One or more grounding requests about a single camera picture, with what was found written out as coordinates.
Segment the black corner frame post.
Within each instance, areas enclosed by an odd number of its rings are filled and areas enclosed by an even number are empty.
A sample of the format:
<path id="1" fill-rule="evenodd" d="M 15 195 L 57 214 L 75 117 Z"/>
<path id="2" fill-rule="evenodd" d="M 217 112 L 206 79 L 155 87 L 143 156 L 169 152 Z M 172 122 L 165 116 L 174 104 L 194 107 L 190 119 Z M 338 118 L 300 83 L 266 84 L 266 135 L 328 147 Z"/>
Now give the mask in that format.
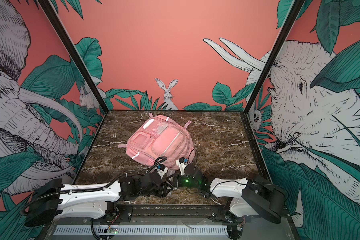
<path id="1" fill-rule="evenodd" d="M 260 92 L 261 90 L 261 87 L 264 83 L 264 81 L 267 79 L 267 76 L 268 74 L 270 73 L 270 70 L 272 68 L 272 65 L 273 63 L 275 62 L 276 60 L 276 57 L 278 56 L 282 46 L 283 46 L 283 43 L 285 42 L 303 4 L 304 4 L 304 0 L 298 0 L 298 1 L 293 1 L 292 2 L 292 6 L 287 14 L 287 17 L 285 19 L 285 22 L 282 26 L 282 29 L 281 31 L 279 32 L 279 35 L 276 39 L 276 42 L 274 43 L 274 46 L 270 52 L 270 55 L 266 61 L 266 64 L 263 68 L 263 70 L 261 71 L 261 75 L 254 87 L 254 91 L 252 92 L 251 94 L 251 97 L 246 105 L 246 108 L 244 109 L 244 114 L 248 114 L 254 101 L 255 101 L 255 98 L 257 96 L 257 94 Z"/>
<path id="2" fill-rule="evenodd" d="M 73 44 L 70 36 L 68 35 L 65 27 L 61 23 L 58 14 L 50 1 L 40 0 L 38 1 L 39 5 L 43 9 L 45 15 L 47 16 L 49 22 L 52 24 L 53 28 L 55 29 L 56 33 L 58 34 L 60 40 L 62 41 L 63 45 L 65 46 L 67 52 L 69 53 L 70 57 L 72 58 L 73 62 L 75 63 L 76 67 L 78 68 L 80 74 L 89 85 L 92 93 L 94 94 L 96 100 L 100 104 L 101 110 L 104 111 L 105 114 L 109 112 L 109 109 L 100 95 L 97 86 L 92 81 L 92 77 L 81 58 L 80 54 L 78 53 L 75 45 Z"/>

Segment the black right corner frame post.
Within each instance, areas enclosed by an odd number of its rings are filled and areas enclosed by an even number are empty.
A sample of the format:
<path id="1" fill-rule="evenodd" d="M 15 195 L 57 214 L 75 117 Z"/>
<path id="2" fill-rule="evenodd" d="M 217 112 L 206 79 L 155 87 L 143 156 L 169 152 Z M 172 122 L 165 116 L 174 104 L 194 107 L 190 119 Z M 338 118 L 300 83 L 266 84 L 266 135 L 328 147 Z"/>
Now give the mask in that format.
<path id="1" fill-rule="evenodd" d="M 275 62 L 276 60 L 276 57 L 278 56 L 282 46 L 283 46 L 283 43 L 285 42 L 303 4 L 304 4 L 304 0 L 298 0 L 298 1 L 293 1 L 292 2 L 292 6 L 287 14 L 287 17 L 285 19 L 285 22 L 282 26 L 282 29 L 281 31 L 279 32 L 279 35 L 276 39 L 276 42 L 274 43 L 274 46 L 270 52 L 270 55 L 266 61 L 266 64 L 263 68 L 263 70 L 261 71 L 261 75 L 254 87 L 254 91 L 252 92 L 251 94 L 251 97 L 246 105 L 246 108 L 244 109 L 244 114 L 248 114 L 254 101 L 255 101 L 255 98 L 257 96 L 257 94 L 260 92 L 261 90 L 261 87 L 264 83 L 264 81 L 267 79 L 267 76 L 268 74 L 270 73 L 270 70 L 272 68 L 272 65 L 273 63 Z"/>

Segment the black front mounting rail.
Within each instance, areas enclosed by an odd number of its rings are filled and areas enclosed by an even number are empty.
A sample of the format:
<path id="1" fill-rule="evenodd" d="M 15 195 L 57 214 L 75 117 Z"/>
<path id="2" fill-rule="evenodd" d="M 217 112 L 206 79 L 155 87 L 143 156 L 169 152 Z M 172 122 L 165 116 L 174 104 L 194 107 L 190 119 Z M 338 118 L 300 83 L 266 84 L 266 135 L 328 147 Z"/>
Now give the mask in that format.
<path id="1" fill-rule="evenodd" d="M 131 222 L 132 218 L 207 218 L 216 223 L 250 222 L 257 213 L 244 213 L 240 217 L 228 213 L 224 205 L 127 205 L 108 204 L 109 210 L 120 213 L 116 222 Z"/>

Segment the pink student backpack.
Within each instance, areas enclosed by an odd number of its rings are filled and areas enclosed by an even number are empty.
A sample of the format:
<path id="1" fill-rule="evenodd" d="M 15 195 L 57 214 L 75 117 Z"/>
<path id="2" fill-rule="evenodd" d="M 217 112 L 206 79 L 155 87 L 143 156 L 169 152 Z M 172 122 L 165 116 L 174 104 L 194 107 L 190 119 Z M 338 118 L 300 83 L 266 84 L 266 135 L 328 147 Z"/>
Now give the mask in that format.
<path id="1" fill-rule="evenodd" d="M 159 157 L 167 157 L 164 165 L 177 171 L 180 167 L 176 161 L 180 158 L 193 161 L 196 150 L 191 134 L 187 127 L 192 123 L 187 121 L 184 126 L 179 125 L 167 116 L 153 116 L 128 139 L 124 145 L 126 154 L 134 161 L 145 166 L 153 166 Z"/>

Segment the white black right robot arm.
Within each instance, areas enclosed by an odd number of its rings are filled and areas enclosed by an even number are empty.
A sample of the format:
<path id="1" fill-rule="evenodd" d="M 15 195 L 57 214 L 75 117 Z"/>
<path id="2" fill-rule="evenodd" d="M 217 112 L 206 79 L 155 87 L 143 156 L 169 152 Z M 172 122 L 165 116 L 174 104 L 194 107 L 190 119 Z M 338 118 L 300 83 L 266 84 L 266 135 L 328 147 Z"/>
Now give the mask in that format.
<path id="1" fill-rule="evenodd" d="M 229 213 L 235 217 L 257 214 L 271 223 L 281 222 L 287 191 L 261 176 L 251 175 L 248 178 L 224 180 L 206 177 L 197 179 L 177 174 L 169 179 L 174 181 L 176 188 L 198 189 L 205 198 L 231 198 Z"/>

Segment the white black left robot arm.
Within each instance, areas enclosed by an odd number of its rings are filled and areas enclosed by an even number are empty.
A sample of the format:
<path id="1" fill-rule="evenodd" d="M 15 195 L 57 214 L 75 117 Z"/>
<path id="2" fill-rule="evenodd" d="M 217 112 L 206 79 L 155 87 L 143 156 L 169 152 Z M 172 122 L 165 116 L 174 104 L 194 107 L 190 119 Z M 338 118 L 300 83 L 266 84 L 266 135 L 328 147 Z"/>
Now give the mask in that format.
<path id="1" fill-rule="evenodd" d="M 114 203 L 139 196 L 166 197 L 173 185 L 158 173 L 116 177 L 109 183 L 95 185 L 63 184 L 49 181 L 37 189 L 21 210 L 26 227 L 38 227 L 61 218 L 100 219 L 114 213 Z"/>

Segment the white ventilation grille strip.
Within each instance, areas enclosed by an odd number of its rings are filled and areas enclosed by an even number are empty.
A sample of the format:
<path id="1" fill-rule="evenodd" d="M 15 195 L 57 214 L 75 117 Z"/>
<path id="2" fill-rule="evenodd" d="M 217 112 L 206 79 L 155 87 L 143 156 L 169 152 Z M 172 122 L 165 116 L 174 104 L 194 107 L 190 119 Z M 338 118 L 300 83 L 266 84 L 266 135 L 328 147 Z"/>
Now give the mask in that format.
<path id="1" fill-rule="evenodd" d="M 219 225 L 114 225 L 110 228 L 108 226 L 95 226 L 95 233 L 99 236 L 226 236 L 227 228 Z M 54 236 L 90 236 L 92 229 L 90 226 L 81 225 L 59 225 L 57 226 Z"/>

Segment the black left corner frame post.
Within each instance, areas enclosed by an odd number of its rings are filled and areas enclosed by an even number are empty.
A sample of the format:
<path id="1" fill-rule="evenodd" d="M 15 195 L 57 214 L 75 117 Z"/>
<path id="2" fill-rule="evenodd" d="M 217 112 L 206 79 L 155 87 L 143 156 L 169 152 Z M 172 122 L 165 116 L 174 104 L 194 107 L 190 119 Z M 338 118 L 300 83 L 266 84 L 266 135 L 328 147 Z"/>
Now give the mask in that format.
<path id="1" fill-rule="evenodd" d="M 38 1 L 39 5 L 43 9 L 45 15 L 47 16 L 49 22 L 52 24 L 53 28 L 55 29 L 56 33 L 58 34 L 60 40 L 62 41 L 63 45 L 65 46 L 67 52 L 69 53 L 70 57 L 72 58 L 73 62 L 75 63 L 76 67 L 78 68 L 80 74 L 89 85 L 92 93 L 94 94 L 96 100 L 100 104 L 101 110 L 104 111 L 105 114 L 109 112 L 109 109 L 100 95 L 97 86 L 92 81 L 92 77 L 81 58 L 80 54 L 78 53 L 75 45 L 73 44 L 70 36 L 68 35 L 65 27 L 61 23 L 58 14 L 50 1 L 40 0 Z"/>

